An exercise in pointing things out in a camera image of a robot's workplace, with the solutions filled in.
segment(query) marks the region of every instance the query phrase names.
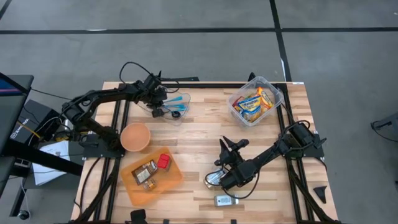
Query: black box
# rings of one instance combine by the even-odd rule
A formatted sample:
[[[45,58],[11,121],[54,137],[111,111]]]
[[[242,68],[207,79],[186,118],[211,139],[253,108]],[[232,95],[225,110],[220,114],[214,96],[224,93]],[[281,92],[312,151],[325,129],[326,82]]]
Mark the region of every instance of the black box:
[[[18,121],[31,130],[34,130],[46,141],[49,141],[52,138],[52,134],[59,128],[60,123],[56,122],[58,116],[59,113],[55,110],[34,100],[29,100],[22,109]],[[10,138],[25,144],[30,143],[30,146],[33,146],[39,140],[38,137],[18,123],[12,130]]]

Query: wooden table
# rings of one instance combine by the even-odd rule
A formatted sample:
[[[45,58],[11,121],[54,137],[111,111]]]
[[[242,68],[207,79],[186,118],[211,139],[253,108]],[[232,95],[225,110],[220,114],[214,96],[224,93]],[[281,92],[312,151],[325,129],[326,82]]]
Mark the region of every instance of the wooden table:
[[[115,88],[118,82],[105,82],[103,89]],[[315,129],[308,102],[305,85],[302,83],[287,83],[290,104],[294,119],[306,119],[311,122],[312,131]],[[238,223],[295,223],[292,196],[290,193],[285,159],[278,157],[261,169],[261,176],[253,194],[239,205],[231,207],[214,206],[213,197],[224,195],[222,190],[208,190],[203,183],[205,175],[215,169],[214,161],[220,153],[219,138],[227,136],[233,141],[242,138],[250,140],[249,146],[241,150],[241,155],[253,158],[266,150],[277,139],[280,133],[276,110],[264,118],[257,126],[241,129],[228,113],[227,97],[235,92],[234,88],[182,88],[180,92],[191,95],[190,111],[180,126],[172,126],[161,119],[150,118],[134,103],[130,104],[127,123],[145,122],[150,129],[152,139],[149,147],[142,153],[127,152],[121,161],[121,169],[143,158],[150,152],[162,147],[169,147],[173,157],[184,175],[184,182],[179,187],[163,194],[158,200],[144,207],[133,207],[127,196],[123,182],[118,179],[112,223],[124,223],[130,219],[130,212],[135,209],[146,209],[147,222],[162,223],[163,219],[170,219],[170,223],[230,223],[237,219]],[[120,127],[123,105],[118,119]],[[98,107],[96,120],[102,125],[110,126],[115,103],[105,103]],[[283,110],[285,123],[287,115]],[[80,198],[81,187],[95,159],[85,162],[81,181],[76,195]],[[103,160],[93,169],[88,178],[85,189],[83,209],[85,209],[98,192]],[[303,159],[308,188],[319,206],[330,217],[337,219],[333,197],[328,183],[325,167],[316,159]],[[246,195],[253,187],[254,181],[242,188],[233,188],[237,195]],[[314,187],[327,185],[326,201],[323,204],[312,190]],[[300,206],[303,219],[306,219],[305,204],[299,190]],[[105,195],[100,219],[104,219],[108,203]],[[72,219],[78,216],[75,206]]]

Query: white paper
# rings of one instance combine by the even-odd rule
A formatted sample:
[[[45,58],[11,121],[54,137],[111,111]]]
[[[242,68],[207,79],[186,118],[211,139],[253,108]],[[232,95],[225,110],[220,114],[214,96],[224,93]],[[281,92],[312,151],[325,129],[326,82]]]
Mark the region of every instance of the white paper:
[[[70,161],[69,156],[69,142],[68,141],[61,141],[57,142],[54,144],[49,144],[47,146],[43,146],[40,148],[40,151],[46,152],[49,154],[53,154],[55,156],[62,156],[62,159],[66,159]],[[66,172],[58,171],[55,169],[51,169],[48,167],[44,167],[39,164],[34,164],[33,163],[33,171],[34,171],[34,177],[35,177],[35,183],[36,185],[43,185],[47,183],[48,181],[51,181],[57,177],[60,177],[63,174],[66,174]]]

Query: butcher block tabletop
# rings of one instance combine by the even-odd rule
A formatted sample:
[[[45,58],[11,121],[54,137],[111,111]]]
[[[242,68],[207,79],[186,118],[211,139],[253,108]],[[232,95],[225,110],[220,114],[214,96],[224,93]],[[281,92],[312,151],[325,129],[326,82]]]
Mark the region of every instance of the butcher block tabletop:
[[[117,88],[118,82],[105,82],[103,89]],[[290,104],[294,120],[306,119],[311,122],[311,130],[315,130],[308,102],[307,92],[303,83],[287,83]],[[114,199],[111,223],[130,221],[130,212],[144,208],[148,223],[162,223],[169,219],[170,223],[295,223],[294,207],[290,193],[286,162],[278,157],[261,169],[259,183],[253,194],[238,205],[215,207],[214,196],[224,195],[219,190],[209,190],[203,183],[207,173],[214,171],[214,161],[220,153],[219,138],[226,136],[232,141],[248,139],[250,144],[241,149],[244,159],[251,159],[271,147],[280,134],[276,110],[251,128],[240,128],[236,120],[228,113],[226,99],[237,91],[236,88],[181,88],[179,92],[191,96],[190,110],[180,126],[174,126],[162,119],[153,119],[135,105],[130,104],[127,124],[145,123],[150,129],[149,146],[142,152],[126,152],[121,160],[120,169],[142,159],[161,147],[168,147],[183,174],[183,182],[176,188],[164,192],[159,198],[142,207],[133,207],[123,182],[118,177],[116,196]],[[104,103],[97,109],[96,120],[103,126],[110,126],[115,102]],[[124,102],[121,103],[118,128],[120,129]],[[282,109],[285,124],[287,113]],[[83,181],[89,168],[96,159],[85,161],[81,174],[76,199],[79,202]],[[87,208],[98,193],[104,159],[95,165],[85,187],[83,209]],[[314,158],[303,158],[308,189],[319,206],[327,215],[337,219],[335,205],[328,182],[325,167]],[[230,192],[237,196],[245,196],[252,189],[255,181],[244,187],[234,187]],[[313,191],[314,187],[326,185],[326,204],[322,203]],[[305,204],[299,190],[300,206],[303,219],[307,219]],[[104,220],[108,204],[108,193],[104,196],[100,220]],[[79,209],[73,208],[72,219],[77,218]]]

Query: orange tray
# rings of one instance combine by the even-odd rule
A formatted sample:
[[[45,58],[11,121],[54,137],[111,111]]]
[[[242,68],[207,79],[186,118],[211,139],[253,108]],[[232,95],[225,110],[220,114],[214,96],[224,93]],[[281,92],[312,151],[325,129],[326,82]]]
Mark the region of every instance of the orange tray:
[[[150,160],[157,163],[161,154],[167,154],[171,157],[170,169],[169,171],[158,169],[151,177],[151,179],[155,180],[156,187],[152,190],[145,190],[143,184],[137,185],[136,180],[132,176],[132,171]],[[174,188],[183,180],[182,173],[167,147],[163,147],[145,158],[123,168],[120,172],[120,176],[133,206],[140,206],[160,197],[163,191]]]

